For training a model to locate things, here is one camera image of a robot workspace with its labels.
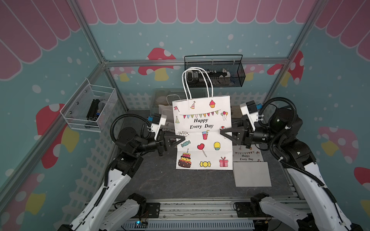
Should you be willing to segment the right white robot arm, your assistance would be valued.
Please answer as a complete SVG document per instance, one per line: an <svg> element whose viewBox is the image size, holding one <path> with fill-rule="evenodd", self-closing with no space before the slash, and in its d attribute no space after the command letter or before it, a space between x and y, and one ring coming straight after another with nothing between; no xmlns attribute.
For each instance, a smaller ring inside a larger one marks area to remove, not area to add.
<svg viewBox="0 0 370 231"><path fill-rule="evenodd" d="M309 213L300 212L277 202L266 193L251 199L256 212L270 215L295 231L361 231L340 209L320 173L309 146L297 139L303 121L298 117L295 104L284 97L266 101L260 109L255 101L240 105L243 119L231 128L220 131L234 145L249 148L266 144L271 155L287 170L302 192Z"/></svg>

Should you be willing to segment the white paper gift bag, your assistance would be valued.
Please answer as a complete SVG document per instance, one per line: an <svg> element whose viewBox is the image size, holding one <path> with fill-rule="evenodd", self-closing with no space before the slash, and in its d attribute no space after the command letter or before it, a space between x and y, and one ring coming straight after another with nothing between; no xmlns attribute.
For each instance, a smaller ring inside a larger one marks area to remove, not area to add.
<svg viewBox="0 0 370 231"><path fill-rule="evenodd" d="M271 187L268 163L259 146L233 146L233 173L236 187Z"/></svg>

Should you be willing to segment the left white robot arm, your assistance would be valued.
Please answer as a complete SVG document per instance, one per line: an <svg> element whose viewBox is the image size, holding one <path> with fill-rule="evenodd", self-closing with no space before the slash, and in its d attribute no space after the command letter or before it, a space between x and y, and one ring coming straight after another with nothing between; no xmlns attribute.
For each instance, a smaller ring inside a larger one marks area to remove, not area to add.
<svg viewBox="0 0 370 231"><path fill-rule="evenodd" d="M148 136L137 134L132 127L122 129L114 135L116 124L127 117L135 117L144 122ZM104 171L101 187L83 211L70 223L62 224L61 231L116 231L127 220L145 214L146 199L136 193L129 196L118 209L109 210L120 192L134 177L140 168L145 154L158 152L160 156L173 151L185 140L184 136L162 131L167 117L155 114L144 118L135 114L118 116L110 127L110 136L118 148L118 156L108 164Z"/></svg>

